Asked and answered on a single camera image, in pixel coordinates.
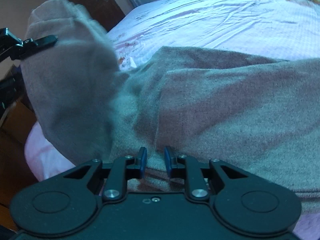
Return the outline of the cluttered wooden side table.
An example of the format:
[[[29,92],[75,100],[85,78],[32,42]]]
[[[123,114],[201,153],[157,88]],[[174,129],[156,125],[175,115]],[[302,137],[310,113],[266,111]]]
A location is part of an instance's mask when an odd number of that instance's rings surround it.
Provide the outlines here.
[[[23,144],[35,122],[21,68],[13,65],[1,79],[1,131]]]

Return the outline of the floral white bed sheet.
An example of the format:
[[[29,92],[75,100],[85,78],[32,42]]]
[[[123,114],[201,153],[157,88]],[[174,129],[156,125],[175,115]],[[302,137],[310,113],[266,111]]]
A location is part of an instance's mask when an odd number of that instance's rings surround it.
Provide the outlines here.
[[[311,0],[159,0],[106,31],[120,70],[147,63],[162,47],[234,51],[271,59],[319,59],[319,5]],[[295,233],[319,239],[319,212]]]

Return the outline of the grey fleece pants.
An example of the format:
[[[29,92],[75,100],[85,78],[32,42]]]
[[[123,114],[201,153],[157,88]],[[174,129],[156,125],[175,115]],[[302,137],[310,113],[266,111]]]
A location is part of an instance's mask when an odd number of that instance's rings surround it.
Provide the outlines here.
[[[120,70],[105,29],[67,0],[31,12],[26,36],[50,34],[57,44],[21,63],[37,117],[25,158],[38,180],[146,147],[146,178],[131,188],[175,190],[165,177],[171,146],[287,187],[304,213],[319,212],[319,59],[162,47]]]

